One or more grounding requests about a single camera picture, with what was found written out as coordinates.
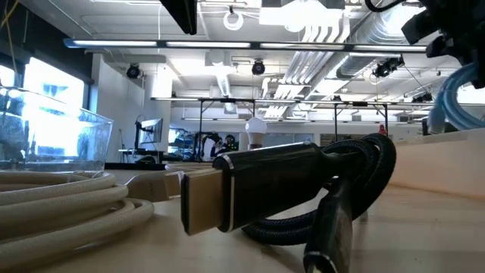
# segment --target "clear glass bowl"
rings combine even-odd
[[[102,171],[113,121],[0,87],[0,171]]]

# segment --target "table surface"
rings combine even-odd
[[[113,171],[127,181],[142,171]],[[318,199],[283,212],[316,208]],[[351,272],[483,272],[485,202],[387,187],[354,221]],[[180,201],[155,204],[147,223],[37,272],[301,272],[304,246],[264,246],[242,231],[183,232]]]

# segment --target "ceiling light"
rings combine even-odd
[[[200,121],[200,118],[181,118],[182,121]],[[213,118],[203,118],[203,121],[213,121]]]
[[[200,121],[200,118],[181,118],[183,121]],[[244,118],[203,118],[203,121],[247,121]]]
[[[167,42],[167,47],[248,49],[251,47],[251,43],[250,42]]]
[[[159,0],[90,0],[95,3],[122,3],[128,5],[161,5]]]
[[[67,43],[71,43],[77,47],[109,47],[109,46],[117,46],[117,47],[157,47],[156,41],[123,41],[123,40],[74,40],[74,39],[65,39],[64,43],[67,47],[69,46]]]
[[[353,50],[363,52],[426,53],[425,45],[354,45]]]
[[[375,57],[375,58],[400,58],[401,55],[398,53],[365,53],[365,52],[350,52],[350,57]]]
[[[218,121],[248,121],[244,118],[217,118]]]
[[[235,14],[237,16],[237,21],[235,23],[229,23],[229,16],[232,15],[232,14]],[[243,14],[241,14],[240,12],[236,11],[234,13],[230,13],[229,11],[226,13],[226,15],[224,15],[224,19],[222,20],[223,23],[224,23],[224,26],[228,29],[228,30],[233,30],[233,31],[236,31],[236,30],[240,30],[241,27],[243,27],[243,24],[244,24],[244,18],[243,18]]]
[[[312,44],[305,42],[263,42],[262,49],[292,49],[292,50],[327,50],[327,51],[342,51],[344,45],[332,44]]]
[[[171,102],[197,102],[199,99],[196,99],[196,98],[155,98],[155,97],[152,97],[152,100],[171,101]]]
[[[295,103],[296,100],[287,99],[256,99],[255,102],[269,102],[269,103]]]

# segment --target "person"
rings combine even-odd
[[[229,134],[224,139],[224,143],[219,140],[212,146],[211,157],[216,157],[221,153],[232,151],[237,151],[236,138]]]

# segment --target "security camera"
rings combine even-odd
[[[266,68],[264,67],[263,61],[261,60],[256,60],[255,63],[252,65],[252,74],[255,76],[264,74],[264,70],[266,70]]]
[[[143,76],[143,71],[139,68],[139,64],[130,64],[127,70],[127,76],[130,79],[139,79]]]

